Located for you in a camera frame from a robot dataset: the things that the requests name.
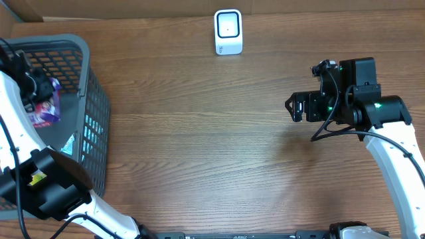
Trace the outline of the red purple pad package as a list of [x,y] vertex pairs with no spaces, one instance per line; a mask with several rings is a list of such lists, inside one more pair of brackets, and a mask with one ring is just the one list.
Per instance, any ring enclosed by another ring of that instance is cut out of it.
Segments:
[[38,103],[35,111],[27,113],[34,128],[48,127],[60,121],[61,86],[56,78],[50,77],[50,81],[54,87],[52,96],[47,101]]

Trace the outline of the teal wipes packet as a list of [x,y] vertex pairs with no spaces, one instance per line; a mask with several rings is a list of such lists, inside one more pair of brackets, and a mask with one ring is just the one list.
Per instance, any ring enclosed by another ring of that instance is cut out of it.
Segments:
[[74,134],[72,134],[68,140],[66,141],[66,143],[64,144],[64,146],[61,148],[61,152],[65,153],[69,156],[73,155],[73,147],[74,147],[74,142],[75,142],[75,136]]

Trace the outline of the green yellow sachet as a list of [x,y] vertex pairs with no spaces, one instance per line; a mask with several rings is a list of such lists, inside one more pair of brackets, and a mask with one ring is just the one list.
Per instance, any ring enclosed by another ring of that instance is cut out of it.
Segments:
[[38,170],[31,174],[30,182],[28,183],[28,186],[34,186],[41,180],[46,178],[46,174],[42,171]]

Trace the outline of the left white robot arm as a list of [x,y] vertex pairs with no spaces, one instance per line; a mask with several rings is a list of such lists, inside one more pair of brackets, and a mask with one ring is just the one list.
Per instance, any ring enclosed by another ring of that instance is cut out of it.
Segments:
[[19,226],[29,237],[23,213],[71,223],[99,238],[154,238],[143,224],[112,208],[94,191],[86,170],[47,145],[38,135],[28,108],[57,102],[59,86],[25,52],[1,51],[1,197],[17,208]]

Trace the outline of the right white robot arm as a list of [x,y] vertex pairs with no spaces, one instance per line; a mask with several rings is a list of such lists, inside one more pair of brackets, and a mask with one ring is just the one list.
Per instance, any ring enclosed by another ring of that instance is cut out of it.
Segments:
[[312,141],[356,135],[382,172],[403,238],[424,237],[424,159],[412,117],[399,96],[383,96],[372,57],[311,67],[320,89],[285,102],[294,122],[321,122]]

